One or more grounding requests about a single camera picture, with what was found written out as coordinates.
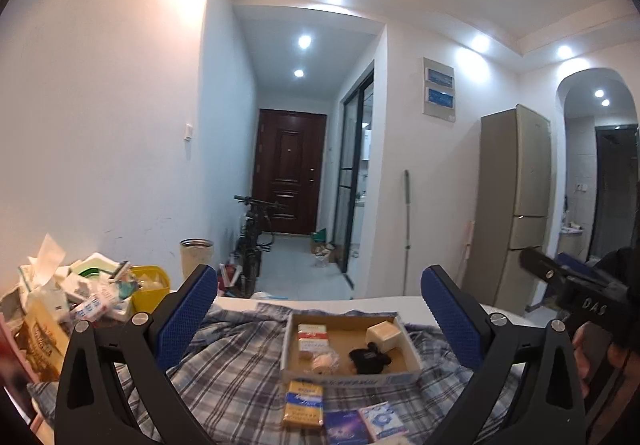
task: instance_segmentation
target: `cardboard tray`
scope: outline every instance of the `cardboard tray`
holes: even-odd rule
[[[400,346],[388,352],[391,364],[379,375],[356,375],[351,370],[349,352],[366,348],[367,328],[388,321],[400,332]],[[327,329],[329,345],[340,355],[340,368],[335,375],[315,375],[311,361],[298,356],[298,325],[323,324]],[[310,381],[326,387],[365,388],[385,385],[407,385],[415,383],[422,371],[422,361],[404,329],[400,317],[306,315],[290,314],[282,346],[280,376],[287,383],[291,380]]]

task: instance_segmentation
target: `plaid fabric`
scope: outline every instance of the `plaid fabric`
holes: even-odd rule
[[[212,307],[182,362],[167,372],[187,407],[214,441],[233,445],[326,443],[322,431],[283,430],[281,425],[286,389],[280,381],[280,353],[289,313],[286,307],[268,304],[260,304],[250,313]],[[458,364],[436,328],[408,325],[407,330],[424,362],[417,383],[375,389],[325,389],[324,410],[359,409],[388,401],[407,427],[409,440],[423,443],[452,407],[472,372]],[[160,441],[127,367],[119,367],[118,374],[142,432]],[[497,430],[517,385],[517,375],[510,374],[480,439]],[[38,384],[30,391],[51,422],[55,417],[57,385]]]

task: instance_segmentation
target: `refrigerator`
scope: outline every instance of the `refrigerator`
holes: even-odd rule
[[[549,121],[517,105],[482,117],[478,202],[462,290],[522,315],[536,279],[518,257],[543,246],[551,192]]]

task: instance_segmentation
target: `yellow container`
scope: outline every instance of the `yellow container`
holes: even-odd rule
[[[152,313],[153,310],[156,309],[160,301],[171,290],[171,281],[169,280],[169,276],[159,266],[132,266],[131,273],[138,278],[146,275],[149,279],[152,279],[153,281],[159,281],[164,284],[163,288],[144,291],[138,290],[131,296],[133,311],[135,313],[138,313],[140,311]]]

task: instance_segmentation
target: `bicycle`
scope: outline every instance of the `bicycle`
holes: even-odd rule
[[[240,237],[236,242],[235,258],[242,266],[242,273],[238,278],[237,293],[240,297],[249,298],[254,294],[255,281],[260,277],[262,266],[262,252],[270,251],[275,241],[275,234],[271,226],[271,214],[276,210],[282,210],[279,203],[269,203],[252,198],[251,196],[234,196],[234,199],[251,208],[244,216],[244,226],[240,230]],[[258,238],[263,233],[262,222],[271,233],[271,240],[266,243],[258,243]]]

